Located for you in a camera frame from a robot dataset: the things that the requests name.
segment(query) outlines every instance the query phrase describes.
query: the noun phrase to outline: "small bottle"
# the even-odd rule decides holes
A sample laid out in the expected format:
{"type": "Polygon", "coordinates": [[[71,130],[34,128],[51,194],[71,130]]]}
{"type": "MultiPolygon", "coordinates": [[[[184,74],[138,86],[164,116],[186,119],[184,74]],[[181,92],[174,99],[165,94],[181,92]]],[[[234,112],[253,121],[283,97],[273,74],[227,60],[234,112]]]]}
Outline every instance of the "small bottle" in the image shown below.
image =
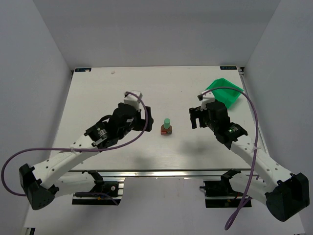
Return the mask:
{"type": "Polygon", "coordinates": [[[161,126],[161,135],[169,135],[172,133],[171,120],[166,118],[164,124],[161,126]]]}

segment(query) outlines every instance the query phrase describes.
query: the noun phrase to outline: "gray wall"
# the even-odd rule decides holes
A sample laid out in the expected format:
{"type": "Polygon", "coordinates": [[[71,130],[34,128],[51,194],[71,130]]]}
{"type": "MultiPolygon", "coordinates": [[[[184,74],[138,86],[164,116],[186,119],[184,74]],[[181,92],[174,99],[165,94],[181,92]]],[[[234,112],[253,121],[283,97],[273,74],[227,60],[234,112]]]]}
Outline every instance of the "gray wall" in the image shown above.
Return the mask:
{"type": "MultiPolygon", "coordinates": [[[[0,7],[0,165],[15,152],[51,146],[70,84],[70,71],[32,0],[0,7]]],[[[19,156],[6,170],[9,186],[22,192],[18,169],[48,153],[19,156]]],[[[0,233],[20,234],[28,207],[0,186],[0,233]]]]}
{"type": "MultiPolygon", "coordinates": [[[[283,0],[246,66],[271,156],[310,180],[313,203],[313,1],[283,0]]],[[[313,206],[301,213],[313,234],[313,206]]]]}
{"type": "Polygon", "coordinates": [[[279,0],[34,0],[71,69],[245,66],[279,0]]]}

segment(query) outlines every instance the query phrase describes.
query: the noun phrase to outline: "green cap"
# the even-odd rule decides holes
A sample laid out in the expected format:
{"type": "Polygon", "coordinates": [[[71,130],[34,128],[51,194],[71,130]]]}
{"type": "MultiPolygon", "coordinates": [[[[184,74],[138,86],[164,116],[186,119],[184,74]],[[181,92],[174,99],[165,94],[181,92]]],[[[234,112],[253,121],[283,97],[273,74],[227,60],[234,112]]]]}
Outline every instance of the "green cap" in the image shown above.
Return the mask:
{"type": "Polygon", "coordinates": [[[170,123],[171,123],[171,120],[169,120],[168,118],[166,118],[166,119],[164,120],[164,128],[165,128],[165,129],[170,128],[170,123]]]}

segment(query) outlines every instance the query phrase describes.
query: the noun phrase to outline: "green bowl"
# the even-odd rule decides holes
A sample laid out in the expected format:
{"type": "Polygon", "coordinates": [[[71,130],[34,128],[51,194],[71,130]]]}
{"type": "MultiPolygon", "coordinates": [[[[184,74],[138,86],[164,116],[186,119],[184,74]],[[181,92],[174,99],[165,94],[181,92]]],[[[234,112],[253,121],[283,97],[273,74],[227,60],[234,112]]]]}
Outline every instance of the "green bowl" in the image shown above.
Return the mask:
{"type": "MultiPolygon", "coordinates": [[[[225,78],[216,79],[214,82],[212,82],[212,84],[206,90],[216,88],[216,87],[232,87],[242,92],[244,91],[240,87],[237,87],[236,85],[227,81],[225,78]]],[[[225,104],[226,108],[229,108],[241,94],[240,92],[230,90],[230,89],[218,89],[218,90],[212,91],[212,93],[218,101],[223,102],[225,104]]]]}

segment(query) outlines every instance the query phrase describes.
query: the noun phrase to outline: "tabletop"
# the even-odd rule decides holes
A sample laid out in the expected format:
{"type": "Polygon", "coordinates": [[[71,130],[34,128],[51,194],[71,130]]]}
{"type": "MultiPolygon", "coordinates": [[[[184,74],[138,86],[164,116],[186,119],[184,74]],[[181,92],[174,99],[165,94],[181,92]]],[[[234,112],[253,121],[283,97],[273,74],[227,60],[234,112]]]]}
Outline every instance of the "tabletop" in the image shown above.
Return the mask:
{"type": "MultiPolygon", "coordinates": [[[[74,72],[53,146],[68,147],[101,117],[112,114],[123,102],[125,91],[137,90],[142,92],[145,105],[151,107],[152,131],[128,146],[85,160],[75,170],[247,169],[249,165],[219,143],[209,128],[191,128],[189,108],[200,106],[197,95],[222,77],[243,87],[237,70],[221,70],[219,66],[92,68],[74,72]],[[173,127],[169,136],[160,134],[165,118],[173,127]]],[[[254,121],[243,95],[228,114],[254,140],[254,121]]],[[[138,134],[131,131],[118,144],[138,134]]]]}

